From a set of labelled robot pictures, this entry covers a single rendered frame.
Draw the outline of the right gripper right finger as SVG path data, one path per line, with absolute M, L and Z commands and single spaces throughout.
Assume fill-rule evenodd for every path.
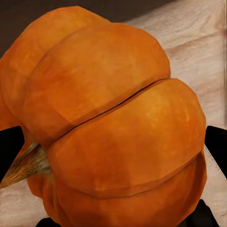
M 227 178 L 227 130 L 208 126 L 204 143 Z

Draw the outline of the pumpkin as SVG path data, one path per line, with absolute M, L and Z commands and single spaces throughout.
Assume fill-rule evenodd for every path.
M 61 227 L 177 227 L 207 181 L 206 116 L 158 40 L 80 6 L 32 22 L 0 58 L 0 131 Z

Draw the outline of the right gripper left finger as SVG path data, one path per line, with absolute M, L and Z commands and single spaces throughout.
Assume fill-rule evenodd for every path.
M 0 131 L 0 182 L 25 143 L 21 126 Z

